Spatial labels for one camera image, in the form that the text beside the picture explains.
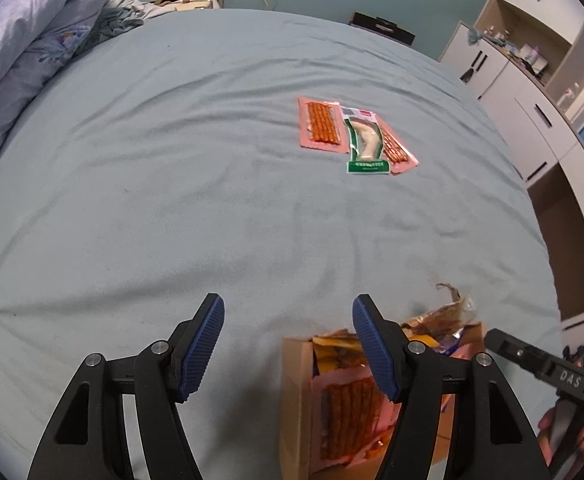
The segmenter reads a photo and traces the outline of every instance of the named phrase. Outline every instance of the metal screw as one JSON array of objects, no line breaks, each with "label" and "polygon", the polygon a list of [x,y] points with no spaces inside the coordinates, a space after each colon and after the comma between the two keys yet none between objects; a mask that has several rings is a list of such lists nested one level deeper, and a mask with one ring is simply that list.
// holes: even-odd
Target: metal screw
[{"label": "metal screw", "polygon": [[101,362],[101,354],[90,354],[85,358],[85,364],[88,366],[96,366]]},{"label": "metal screw", "polygon": [[476,355],[476,362],[481,366],[490,366],[492,364],[492,358],[483,352]]},{"label": "metal screw", "polygon": [[167,341],[157,341],[152,345],[153,354],[163,354],[170,347]]},{"label": "metal screw", "polygon": [[413,354],[422,354],[425,352],[425,345],[421,341],[410,341],[408,343],[408,350]]}]

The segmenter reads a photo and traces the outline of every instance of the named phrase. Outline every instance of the blue gripper pad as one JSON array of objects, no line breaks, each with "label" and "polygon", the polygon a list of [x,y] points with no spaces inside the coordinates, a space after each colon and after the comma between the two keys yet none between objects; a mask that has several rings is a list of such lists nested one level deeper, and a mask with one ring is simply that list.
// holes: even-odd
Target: blue gripper pad
[{"label": "blue gripper pad", "polygon": [[226,307],[223,299],[217,296],[201,322],[182,362],[179,393],[183,400],[187,400],[189,394],[198,390],[225,318]]},{"label": "blue gripper pad", "polygon": [[401,389],[394,378],[394,361],[367,307],[360,298],[352,303],[352,322],[363,347],[363,353],[370,364],[376,386],[387,395],[388,399],[397,399]]}]

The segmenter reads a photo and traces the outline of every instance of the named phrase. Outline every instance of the bed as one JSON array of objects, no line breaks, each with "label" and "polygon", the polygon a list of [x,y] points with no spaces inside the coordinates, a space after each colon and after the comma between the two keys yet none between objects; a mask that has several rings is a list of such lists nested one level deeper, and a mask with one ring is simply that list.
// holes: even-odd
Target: bed
[{"label": "bed", "polygon": [[[297,98],[379,113],[419,166],[346,174],[298,145]],[[280,342],[470,294],[560,354],[547,251],[505,143],[433,60],[339,23],[175,12],[68,64],[0,156],[0,469],[24,479],[82,359],[138,353],[207,292],[226,323],[179,407],[206,479],[278,478]],[[552,389],[501,363],[530,421]],[[144,471],[126,404],[137,478]],[[436,466],[432,478],[440,478]]]}]

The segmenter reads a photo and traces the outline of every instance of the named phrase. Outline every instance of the light blue bed sheet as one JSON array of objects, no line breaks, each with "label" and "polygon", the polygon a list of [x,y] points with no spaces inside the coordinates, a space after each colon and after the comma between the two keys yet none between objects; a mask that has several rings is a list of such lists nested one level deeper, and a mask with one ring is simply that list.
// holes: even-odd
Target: light blue bed sheet
[{"label": "light blue bed sheet", "polygon": [[[301,149],[298,96],[374,110],[420,165],[349,175],[345,155]],[[48,83],[0,158],[0,467],[26,477],[87,354],[138,353],[211,291],[226,325],[179,408],[188,440],[205,479],[276,479],[281,338],[352,326],[364,292],[405,319],[447,299],[437,282],[470,294],[488,328],[560,352],[530,200],[458,80],[313,18],[150,20]],[[536,423],[552,389],[505,371]]]}]

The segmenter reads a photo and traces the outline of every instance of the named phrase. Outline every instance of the cabinet handle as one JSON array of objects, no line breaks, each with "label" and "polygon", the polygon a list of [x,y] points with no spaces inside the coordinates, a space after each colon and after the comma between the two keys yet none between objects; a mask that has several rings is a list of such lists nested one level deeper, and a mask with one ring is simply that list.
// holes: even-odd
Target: cabinet handle
[{"label": "cabinet handle", "polygon": [[547,166],[547,162],[544,162],[543,164],[541,164],[538,168],[536,168],[536,170],[534,170],[530,176],[527,177],[526,182],[529,182],[530,180],[532,180],[534,177],[537,176],[537,174],[539,173],[539,171],[541,171],[544,167]]},{"label": "cabinet handle", "polygon": [[481,57],[481,54],[483,54],[483,50],[479,50],[479,53],[474,58],[474,61],[472,62],[472,65],[470,65],[472,68],[474,68],[474,66],[476,65],[476,62],[479,61],[479,58]]},{"label": "cabinet handle", "polygon": [[483,66],[483,63],[485,63],[488,59],[488,55],[485,54],[485,57],[482,59],[482,61],[479,63],[479,66],[476,67],[476,71],[479,72],[479,70],[481,69],[481,67]]},{"label": "cabinet handle", "polygon": [[543,122],[546,124],[546,126],[548,128],[552,128],[552,123],[550,122],[550,119],[548,119],[547,115],[545,115],[543,113],[543,110],[541,110],[539,105],[534,105],[534,110],[536,110],[536,113],[538,113],[541,116],[541,118],[543,119]]}]

